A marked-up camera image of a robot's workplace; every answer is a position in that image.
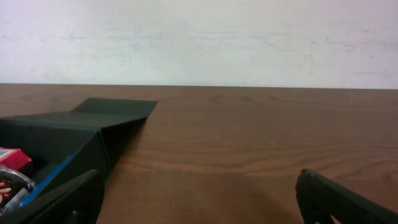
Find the blue Oreo cookie pack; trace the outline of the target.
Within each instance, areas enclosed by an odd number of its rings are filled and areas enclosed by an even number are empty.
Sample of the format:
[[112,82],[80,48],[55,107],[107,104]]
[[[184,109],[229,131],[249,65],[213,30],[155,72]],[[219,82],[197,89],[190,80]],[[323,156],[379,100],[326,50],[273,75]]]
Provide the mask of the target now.
[[74,158],[74,155],[69,155],[68,157],[65,158],[46,178],[41,181],[39,185],[37,185],[33,191],[29,193],[26,197],[24,197],[19,204],[20,207],[23,207],[24,205],[27,205],[33,199],[35,199],[41,191],[51,182],[55,176]]

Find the red wafer snack box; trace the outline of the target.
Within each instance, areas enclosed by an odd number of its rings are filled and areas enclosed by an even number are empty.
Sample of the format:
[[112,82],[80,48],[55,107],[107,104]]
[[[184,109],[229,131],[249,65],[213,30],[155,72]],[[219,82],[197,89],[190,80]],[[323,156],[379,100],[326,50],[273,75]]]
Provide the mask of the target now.
[[1,165],[26,176],[33,173],[33,161],[21,149],[1,148]]

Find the red Pringles can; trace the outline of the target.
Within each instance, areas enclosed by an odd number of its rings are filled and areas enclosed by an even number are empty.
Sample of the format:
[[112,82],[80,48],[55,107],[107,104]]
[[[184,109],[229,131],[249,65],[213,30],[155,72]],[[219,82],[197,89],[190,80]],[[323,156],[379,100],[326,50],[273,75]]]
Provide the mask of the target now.
[[1,165],[1,215],[17,209],[34,188],[26,175]]

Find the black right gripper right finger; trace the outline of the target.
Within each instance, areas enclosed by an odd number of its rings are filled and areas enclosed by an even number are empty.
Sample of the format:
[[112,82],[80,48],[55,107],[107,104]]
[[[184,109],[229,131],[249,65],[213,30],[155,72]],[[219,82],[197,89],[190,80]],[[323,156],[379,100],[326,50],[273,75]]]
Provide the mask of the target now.
[[296,199],[305,224],[397,223],[397,213],[310,170],[303,169],[295,185]]

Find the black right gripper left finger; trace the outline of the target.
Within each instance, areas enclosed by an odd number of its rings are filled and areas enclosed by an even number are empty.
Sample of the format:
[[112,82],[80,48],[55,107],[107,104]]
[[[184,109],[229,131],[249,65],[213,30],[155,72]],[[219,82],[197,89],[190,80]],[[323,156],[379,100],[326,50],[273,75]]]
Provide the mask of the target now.
[[89,170],[21,208],[23,224],[95,224],[104,198],[104,180]]

